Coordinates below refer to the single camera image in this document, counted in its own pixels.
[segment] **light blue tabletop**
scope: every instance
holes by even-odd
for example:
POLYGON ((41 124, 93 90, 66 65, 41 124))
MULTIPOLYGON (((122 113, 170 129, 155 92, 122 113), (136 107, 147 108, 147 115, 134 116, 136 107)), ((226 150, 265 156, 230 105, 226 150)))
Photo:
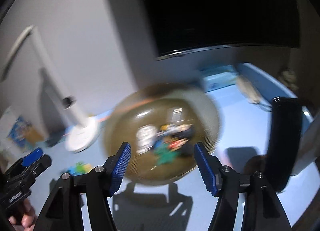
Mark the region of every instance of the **light blue tabletop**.
MULTIPOLYGON (((209 92, 207 93, 207 96, 216 104, 222 122, 220 140, 214 153, 214 155, 220 159, 221 163, 223 165, 230 165, 233 168, 236 168, 236 166, 238 167, 239 165, 233 166, 231 163, 233 161, 230 156, 234 154, 235 151, 238 152, 243 149, 243 147, 246 147, 246 149, 244 149, 246 156, 253 156, 254 153, 258 155, 265 154, 268 144, 271 113, 264 111, 257 105, 248 103, 236 85, 209 92)), ((80 153, 74 154, 66 151, 63 143, 59 143, 52 148, 44 148, 44 153, 52 158, 52 166, 37 178, 36 183, 31 188, 32 194, 29 198, 32 205, 35 207, 37 214, 39 214, 49 195, 50 181, 52 179, 57 180, 60 177, 61 171, 70 166, 74 166, 75 163, 79 161, 90 163, 92 166, 102 165, 105 162, 107 155, 105 154, 102 143, 103 129, 97 141, 91 147, 80 153)), ((121 194, 125 194, 123 192, 126 190, 128 183, 130 183, 130 180, 123 180, 120 190, 116 193, 116 195, 119 195, 119 199, 117 198, 116 203, 113 203, 113 198, 108 199, 113 215, 115 216, 116 214, 116 225, 119 226, 122 225, 119 221, 126 222, 127 218, 126 215, 119 218, 118 211, 122 210, 122 205, 126 207, 125 204, 121 204, 123 201, 126 201, 124 196, 121 197, 121 194)), ((173 211, 167 216, 168 221, 170 221, 170 218, 174 219, 177 214, 184 217, 185 214, 190 214, 189 219, 187 218, 187 223, 183 223, 184 220, 182 220, 182 226, 186 225, 186 228, 176 228, 176 230, 206 231, 211 222, 218 199, 212 197, 211 193, 207 192, 198 168, 194 169, 175 183, 178 187, 179 196, 183 199, 181 200, 182 203, 177 202, 177 206, 173 203, 173 211), (181 213, 179 208, 183 208, 183 203, 188 203, 188 207, 186 207, 188 209, 181 213)), ((303 214, 319 187, 319 172, 315 163, 312 163, 299 175, 291 177, 285 190, 278 194, 291 225, 293 225, 303 214)), ((169 201, 168 185, 150 187, 137 184, 134 187, 134 194, 163 194, 167 201, 169 201)), ((130 202, 130 206, 128 205, 128 208, 130 207, 134 208, 132 202, 130 202)), ((140 209, 141 207, 148 208, 146 212, 151 212, 153 210, 153 207, 148 207, 147 205, 137 206, 137 208, 140 209)), ((85 230, 89 231, 91 230, 91 227, 86 206, 82 208, 82 211, 85 230)), ((162 217, 160 215, 161 212, 161 209, 155 209, 155 214, 159 214, 159 218, 162 217)), ((243 212, 244 196, 241 194, 239 196, 234 230, 241 229, 243 212)), ((155 223, 154 230, 164 230, 163 228, 166 225, 163 224, 163 228, 161 225, 161 223, 155 223)))

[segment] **silver bolt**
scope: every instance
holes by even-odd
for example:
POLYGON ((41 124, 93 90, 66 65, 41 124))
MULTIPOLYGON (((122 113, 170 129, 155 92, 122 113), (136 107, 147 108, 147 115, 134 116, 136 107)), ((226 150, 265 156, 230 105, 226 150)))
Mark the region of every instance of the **silver bolt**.
POLYGON ((68 172, 62 174, 62 179, 68 179, 70 177, 70 174, 68 172))
POLYGON ((95 172, 101 172, 101 171, 103 171, 103 170, 104 170, 104 167, 103 167, 103 166, 97 166, 97 167, 95 167, 95 169, 94 169, 95 172))
POLYGON ((256 171, 254 175, 257 176, 258 178, 263 178, 263 173, 261 171, 256 171))
POLYGON ((224 172, 229 172, 229 171, 230 171, 230 167, 227 166, 227 165, 222 166, 222 170, 223 170, 224 172))

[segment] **white wall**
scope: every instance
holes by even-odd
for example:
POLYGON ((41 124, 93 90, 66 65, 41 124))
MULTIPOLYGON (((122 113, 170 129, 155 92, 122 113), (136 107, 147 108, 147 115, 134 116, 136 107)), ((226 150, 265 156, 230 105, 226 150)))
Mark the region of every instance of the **white wall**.
MULTIPOLYGON (((107 0, 16 0, 0 25, 0 65, 23 29, 37 25, 62 79, 89 114, 99 114, 136 90, 107 0)), ((42 79, 26 41, 9 78, 0 84, 0 111, 13 105, 43 134, 42 79)))

